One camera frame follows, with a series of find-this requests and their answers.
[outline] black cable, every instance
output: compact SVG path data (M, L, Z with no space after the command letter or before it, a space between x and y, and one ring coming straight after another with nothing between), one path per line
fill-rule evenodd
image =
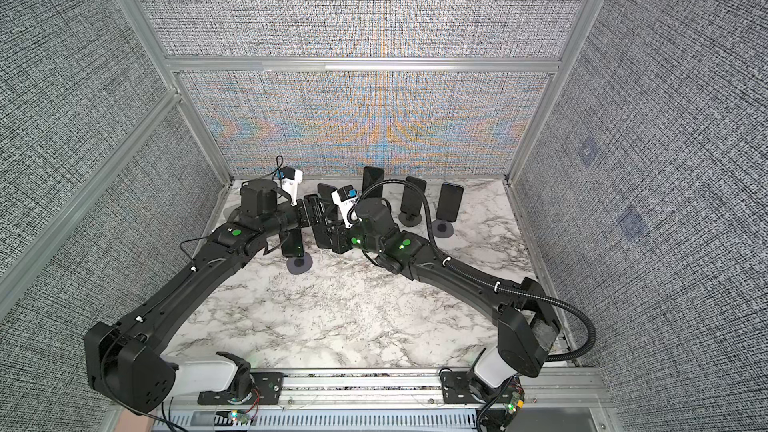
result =
M582 355L586 354L592 349L592 347L594 347L594 343L597 341L597 338L598 338L598 331L595 328L592 321L590 320L590 318L587 317L587 315L584 312L580 311L575 306L567 303L566 301L562 301L559 298L552 298L552 297L549 297L548 295L533 294L531 292L526 292L519 288L507 287L506 285L502 285L496 282L494 283L488 282L484 278L480 278L477 275L475 275L474 272L465 271L461 269L461 267L458 266L458 264L452 264L450 260L450 256L445 254L437 246L437 242L435 241L435 233L432 230L432 214L429 211L429 201L427 200L427 196L424 193L424 191L422 191L416 185L411 184L410 182L407 182L405 180L399 180L398 178L388 178L387 180L382 180L380 182L376 182L375 184L370 185L358 197L357 203L353 205L350 208L350 210L347 212L346 214L347 221L349 223L353 223L354 221L352 220L352 212L354 212L355 207L357 207L357 204L359 204L364 198L366 198L371 193L372 190L378 187L382 187L386 184L401 184L403 186L410 187L411 189L416 191L416 193L421 197L422 204L424 205L424 221L427 227L427 238L429 240L429 246L432 248L432 252L434 252L437 260L442 262L446 268L460 275L463 275L464 277L471 280L475 284L482 285L486 288L492 289L495 293L501 292L504 294L519 295L521 297L532 298L537 301L546 302L548 304L554 305L555 307L561 308L566 312L570 312L571 314L576 316L576 318L578 318L582 323L584 323L584 326L587 328L587 340L584 342L584 344L580 348L573 350L571 352L567 352L566 354L549 355L546 360L547 362L552 362L556 360L573 360L575 358L581 357Z
M515 383L516 383L516 384L515 384L515 387L516 387L516 389L517 389L517 392L518 392L518 394L520 394L520 398L519 398L519 400L522 400L523 402L525 402L525 390L523 389L523 386L522 386L522 384L520 384L520 377L519 377L519 375L520 375L520 374L515 374L515 375L513 375L513 377L514 377L514 380L513 380L512 382L515 382ZM517 407L517 403L515 403L515 402L513 401L513 400L514 400L514 397L510 397L510 399L512 399L512 400L510 400L510 402L509 402L509 403L510 403L510 404L512 404L512 405L513 405L513 407ZM490 420L491 422L493 422L494 424L496 424L496 425L497 425L497 426L499 426L500 428L501 428L502 426L504 426L504 421L499 421L498 419L496 419L496 418L495 418L495 417L493 417L492 415L489 415L489 416L487 416L486 418L488 418L488 420Z
M343 223L344 223L343 220L335 220L333 222L329 222L329 223L325 224L324 226L322 226L322 230L327 230L328 228L331 228L331 227L340 226Z
M277 175L277 173L280 171L280 168L283 167L283 156L275 157L275 165L277 167L275 167L274 172L272 172L272 180L275 179L275 175Z
M375 266L377 266L377 267L381 267L381 265L379 265L379 264L377 264L377 263L375 263L375 262L373 261L373 259L371 258L371 256L370 256L370 255L368 255L368 252L366 252L366 251L361 251L361 252L362 252L362 254L363 254L363 255L365 255L365 256L366 256L366 258L368 259L368 262L370 262L371 264L374 264L374 265L375 265Z
M384 201L384 203L386 204L386 207L389 209L389 213L391 214L391 213L392 213L392 204L390 204L390 203L389 203L389 200L387 200L387 199L386 199L386 198L384 198L384 197L382 197L382 200L383 200L383 201Z
M170 406L174 404L174 398L170 398L170 402L168 403L168 416L173 417L173 415L170 414ZM165 402L160 402L160 413L163 415L164 420L168 420L168 417L165 415ZM172 425L168 424L168 428L171 430L171 432L176 432L176 427L173 427Z
M331 216L331 214L337 209L338 207L336 204L331 203L331 207L328 207L326 211L322 214L322 218L328 218Z
M267 172L266 174L264 174L261 177L252 178L251 180L259 180L260 178L264 178L264 177L267 177L267 176L272 176L272 179L274 180L275 179L275 174L277 174L277 171L279 171L280 168L283 166L283 156L275 157L275 164L277 164L277 168L275 168L271 172ZM245 182L240 184L240 187L244 186L245 184L247 184L251 180L246 180Z
M198 237L198 238L191 238L189 240L183 240L183 241L179 242L179 248L184 253L184 255L186 255L189 258L189 260L193 260L192 256L187 254L187 251L185 251L184 247L182 247L181 245L186 244L187 242L194 242L196 240L203 240L204 238L208 238L208 236L206 235L205 237Z
M482 420L482 417L488 412L488 409L493 407L493 405L496 403L496 400L498 400L498 398L500 398L502 394L504 394L504 391L509 387L509 384L512 382L513 379L514 379L514 376L512 375L507 380L505 380L502 383L502 389L498 392L498 394L496 394L493 399L490 399L488 402L486 402L483 408L480 409L480 412L478 413L477 421L475 422L475 428L477 429L478 432L482 432L482 430L480 429L480 421Z
M290 234L288 232L286 232L286 237L283 240L280 241L280 244L277 244L277 245L275 245L274 247L272 247L270 249L264 249L264 255L271 254L272 252L274 252L278 248L283 247L283 244L288 242L289 238L290 238Z

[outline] marble tabletop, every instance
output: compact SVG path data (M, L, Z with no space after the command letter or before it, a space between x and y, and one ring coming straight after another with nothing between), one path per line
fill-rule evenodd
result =
M535 278L502 181L448 181L465 193L456 233L437 239L439 246L486 273L517 282ZM361 185L359 178L305 180L300 196L321 182ZM442 182L428 180L433 216ZM241 183L233 184L224 210L239 205ZM401 196L402 186L385 187L393 211ZM426 236L423 222L409 230ZM453 296L376 268L356 249L341 255L319 249L310 229L303 239L314 261L309 272L288 273L279 250L257 255L192 313L165 353L226 350L254 368L439 367L467 366L495 344L491 322Z

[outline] gray textured wall panel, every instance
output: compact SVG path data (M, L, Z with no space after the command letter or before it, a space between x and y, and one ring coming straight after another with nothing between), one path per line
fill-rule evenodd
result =
M0 430L98 428L107 400L88 388L83 335L178 272L219 190L172 110L0 324Z
M0 0L0 275L165 91L115 0Z
M140 0L175 55L559 56L582 0Z
M628 430L766 430L766 0L606 0L516 184Z
M503 174L547 74L183 72L236 176L274 157L309 174Z

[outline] wire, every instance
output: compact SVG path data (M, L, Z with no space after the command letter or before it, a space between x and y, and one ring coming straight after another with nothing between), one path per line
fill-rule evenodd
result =
M328 228L335 227L335 226L340 226L343 223L344 223L343 220L335 220L333 222L329 222L329 223L325 224L324 226L322 226L322 230L326 230Z
M594 324L590 320L590 318L582 311L580 311L575 306L567 303L566 301L562 301L559 298L553 298L549 297L548 295L539 295L539 294L533 294L531 292L526 292L520 288L514 288L514 287L508 287L506 285L500 285L498 282L493 281L489 282L488 280L478 277L474 272L472 271L466 271L461 268L461 263L459 261L452 261L450 255L444 253L440 248L437 246L437 242L435 241L435 233L432 230L432 214L429 211L429 201L427 200L427 196L425 195L424 191L421 190L419 187L417 187L414 184L411 184L410 182L407 182L405 180L400 180L398 178L388 178L386 180L382 180L380 182L376 182L375 184L371 184L359 197L357 200L357 203L355 203L352 207L350 207L350 210L347 211L346 219L349 223L353 223L352 220L352 213L354 212L355 208L357 207L360 202L366 198L368 195L370 195L371 191L375 190L376 188L383 187L386 184L401 184L405 187L410 187L413 191L415 191L419 197L421 197L422 204L424 205L424 222L427 227L427 238L429 241L429 246L432 249L432 252L434 252L435 257L437 260L443 263L443 265L449 269L452 270L462 276L464 276L466 279L474 282L475 284L482 285L486 288L492 289L496 293L504 293L504 294L510 294L510 295L519 295L521 297L526 298L532 298L533 300L545 302L547 304L554 305L555 307L561 308L566 312L570 312L576 318L578 318L586 327L587 329L587 340L584 342L583 345L581 345L580 348L573 350L571 352L567 352L566 354L554 354L547 356L547 362L552 362L556 360L573 360L575 358L581 357L582 355L589 352L592 347L594 347L595 342L597 341L598 332L595 328Z
M482 432L482 430L480 429L480 422L482 420L482 416L484 416L488 412L488 409L493 407L493 405L496 403L496 400L498 400L498 398L500 398L502 394L504 394L507 387L509 387L509 383L512 382L513 379L514 379L514 376L512 375L507 380L505 380L502 383L502 389L498 392L498 394L496 394L493 399L490 399L488 402L486 402L483 408L480 409L480 412L478 413L478 418L475 421L475 428L478 430L478 432Z
M382 202L384 202L386 204L386 207L389 209L389 213L391 214L392 213L392 204L390 204L389 200L387 200L384 197L381 197L381 200L382 200Z
M182 247L182 245L186 244L187 242L194 242L196 240L203 240L204 238L208 238L208 236L206 235L205 237L198 237L198 238L191 238L189 240L183 240L183 241L179 242L179 248L184 253L184 255L186 255L189 258L189 260L194 260L194 259L192 259L191 255L187 254L187 251L184 250L184 247Z
M251 182L252 180L259 180L260 178L264 178L264 177L268 177L268 176L272 176L272 180L274 180L275 179L275 174L277 174L277 172L283 167L283 156L275 157L275 164L277 164L277 168L275 168L271 172L267 172L266 174L264 174L261 177L256 177L256 178L252 178L251 180L246 180L245 182L240 184L240 187L244 186L248 182Z
M290 234L288 232L286 232L286 237L283 240L280 241L280 244L277 244L277 245L275 245L274 247L272 247L270 249L264 249L264 255L271 254L272 252L274 252L278 248L283 247L283 244L288 242L289 238L290 238Z
M518 394L520 395L520 398L518 400L522 400L523 402L525 402L525 390L523 389L523 386L520 384L520 373L514 374L513 377L514 377L514 379L513 379L512 382L510 382L509 387L513 387L514 386L514 388L517 390ZM517 406L517 403L513 402L513 401L514 401L514 396L512 395L510 397L509 403L512 404L512 406L514 408L513 412L512 412L513 415L514 415L514 414L516 414L518 412L519 408ZM500 422L498 419L496 419L492 415L489 415L487 418L491 422L493 422L494 424L496 424L499 427L503 427L504 426L503 422Z
M174 404L174 398L170 398L170 402L168 402L168 417L173 417L170 413L170 406ZM165 402L160 402L160 412L163 415L163 419L168 420L168 417L165 416ZM168 428L171 430L171 432L176 432L176 427L170 425L170 420L168 420Z
M338 208L338 207L336 206L336 204L334 204L334 203L331 203L331 207L328 207L328 208L326 209L326 211L325 211L325 212L322 214L322 218L328 218L328 217L330 217L330 216L331 216L331 214L332 214L332 213L334 213L334 212L336 211L336 209L337 209L337 208Z
M259 414L259 401L260 401L260 399L261 399L261 397L260 397L260 394L259 394L259 389L258 389L258 388L255 388L255 389L254 389L254 392L256 393L256 402L254 402L254 404L253 404L253 405L251 405L251 406L250 406L250 408L249 408L249 409L246 411L246 414L248 414L248 412L251 412L251 411L254 409L254 406L256 407L256 413L255 413L255 414L254 414L254 416L251 418L251 420L252 420L252 421L253 421L253 420L256 418L256 416Z
M381 267L381 265L379 265L379 264L377 264L377 263L375 263L375 262L373 261L373 259L371 258L371 256L370 256L370 255L368 255L368 252L366 252L366 251L362 251L362 254L366 256L366 258L368 259L368 262L370 262L371 264L374 264L374 265L375 265L375 266L377 266L377 267Z
M219 258L215 258L214 260L210 260L210 261L208 261L208 263L207 263L206 265L215 264L216 262L224 262L224 261L225 261L225 260L227 260L228 258L229 258L229 257L219 257Z

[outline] round phone stand base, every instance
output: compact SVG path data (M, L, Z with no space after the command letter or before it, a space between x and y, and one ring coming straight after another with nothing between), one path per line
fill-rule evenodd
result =
M286 261L288 272L300 275L312 268L312 255L304 254L303 257L289 257Z
M409 216L405 212L400 212L400 214L397 216L398 220L401 224L403 224L406 227L415 227L418 224L422 223L422 215L419 214L417 216Z
M453 235L453 224L444 220L435 220L432 222L432 232L437 238L448 238Z

